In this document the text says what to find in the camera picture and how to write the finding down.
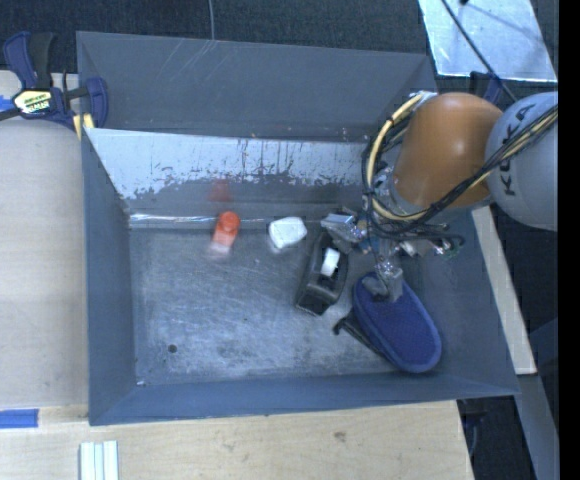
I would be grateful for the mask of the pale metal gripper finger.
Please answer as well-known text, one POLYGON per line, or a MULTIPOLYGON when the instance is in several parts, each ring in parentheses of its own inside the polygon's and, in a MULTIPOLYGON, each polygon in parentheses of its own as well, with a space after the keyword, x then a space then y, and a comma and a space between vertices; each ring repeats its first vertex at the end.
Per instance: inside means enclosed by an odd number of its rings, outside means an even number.
POLYGON ((403 271, 393 264, 380 263, 361 283, 375 300, 395 302, 403 294, 403 271))
POLYGON ((335 248, 344 254, 349 254, 363 241, 363 232, 352 215, 329 213, 320 225, 331 237, 335 248))

